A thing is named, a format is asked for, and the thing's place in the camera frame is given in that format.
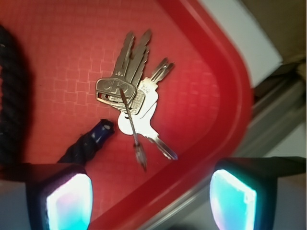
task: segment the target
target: red tray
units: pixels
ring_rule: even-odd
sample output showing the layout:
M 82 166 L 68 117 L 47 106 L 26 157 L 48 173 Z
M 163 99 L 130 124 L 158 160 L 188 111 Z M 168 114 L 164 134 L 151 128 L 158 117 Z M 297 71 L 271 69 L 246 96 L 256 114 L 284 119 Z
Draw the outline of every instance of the red tray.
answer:
M 153 32 L 145 67 L 164 58 L 174 70 L 159 83 L 152 126 L 179 160 L 144 138 L 144 173 L 132 136 L 116 127 L 86 166 L 94 186 L 92 229 L 136 229 L 232 154 L 246 130 L 252 94 L 244 64 L 206 11 L 192 0 L 2 0 L 0 23 L 20 41 L 33 77 L 33 123 L 25 161 L 56 162 L 101 118 L 119 111 L 95 100 L 127 32 Z

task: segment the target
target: car key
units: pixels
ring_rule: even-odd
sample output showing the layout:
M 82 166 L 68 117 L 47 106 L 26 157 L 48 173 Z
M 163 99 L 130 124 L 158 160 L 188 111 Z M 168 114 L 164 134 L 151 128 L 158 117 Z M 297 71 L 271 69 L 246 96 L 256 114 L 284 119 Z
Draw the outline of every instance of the car key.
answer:
M 120 97 L 119 88 L 124 90 L 125 95 L 129 99 L 132 100 L 135 96 L 137 91 L 136 87 L 125 81 L 133 40 L 134 35 L 132 32 L 129 32 L 124 41 L 124 46 L 121 49 L 120 55 L 117 58 L 112 76 L 107 79 L 101 78 L 96 82 L 96 100 L 106 104 L 116 105 L 116 102 L 108 100 L 105 98 L 105 95 Z
M 141 76 L 143 74 L 143 69 L 144 69 L 145 63 L 146 63 L 147 58 L 148 58 L 148 52 L 149 52 L 149 48 L 146 48 L 146 51 L 145 51 L 144 56 L 143 56 L 143 59 L 142 59 L 142 61 L 140 63 L 139 68 L 137 69 L 137 71 L 136 71 L 136 73 L 134 75 L 134 78 L 138 78 L 138 79 L 141 78 Z M 128 103 L 129 106 L 132 107 L 132 104 L 136 104 L 136 103 L 137 104 L 142 104 L 142 102 L 144 100 L 144 97 L 145 97 L 145 94 L 141 90 L 138 89 L 135 97 L 133 98 L 133 100 L 130 103 Z M 114 107 L 114 108 L 116 108 L 116 109 L 118 109 L 120 111 L 123 111 L 123 112 L 126 111 L 125 105 L 122 104 L 122 99 L 121 98 L 113 97 L 113 100 L 115 102 L 119 102 L 119 103 L 116 106 L 112 105 L 112 107 Z M 135 109 L 130 109 L 130 112 L 131 112 L 131 114 L 134 115 L 134 114 L 137 114 L 139 112 L 139 110 L 135 111 Z
M 138 87 L 141 76 L 143 74 L 143 69 L 145 67 L 145 63 L 146 63 L 147 58 L 148 58 L 149 48 L 147 46 L 147 43 L 149 42 L 151 35 L 152 35 L 151 30 L 147 30 L 143 34 L 138 46 L 132 50 L 132 53 L 131 53 L 131 56 L 130 56 L 130 59 L 129 59 L 129 63 L 128 63 L 127 68 L 126 68 L 126 72 L 125 72 L 125 75 L 124 75 L 124 81 L 127 83 L 127 85 L 132 84 L 134 86 L 135 90 Z M 130 105 L 133 97 L 136 94 L 136 91 L 132 96 L 130 96 L 129 91 L 125 91 L 124 93 L 125 93 L 126 97 L 128 97 L 130 99 L 128 101 L 128 104 Z M 123 101 L 122 101 L 120 96 L 109 95 L 109 94 L 105 94 L 105 95 L 102 95 L 102 96 L 104 97 L 104 99 L 106 99 L 108 101 L 117 102 L 117 104 L 110 103 L 110 105 L 112 105 L 113 107 L 116 108 L 118 106 L 121 109 L 125 109 L 125 105 L 123 104 Z
M 168 59 L 164 58 L 157 68 L 153 71 L 151 78 L 143 79 L 138 87 L 137 94 L 132 100 L 130 106 L 130 112 L 137 118 L 142 118 L 147 111 L 152 107 L 152 105 L 158 100 L 158 93 L 156 89 L 158 88 L 157 83 L 164 79 L 164 77 L 171 71 L 174 63 L 168 64 Z
M 135 131 L 138 134 L 143 135 L 148 138 L 151 142 L 155 143 L 158 149 L 170 160 L 177 160 L 177 154 L 172 151 L 160 138 L 159 134 L 151 127 L 150 120 L 154 115 L 157 103 L 154 103 L 153 106 L 149 109 L 149 111 L 143 116 L 143 118 L 138 119 L 133 115 L 132 120 L 134 123 Z M 131 129 L 130 122 L 126 117 L 124 112 L 121 112 L 118 117 L 118 127 L 119 129 L 127 135 L 132 135 L 133 131 Z

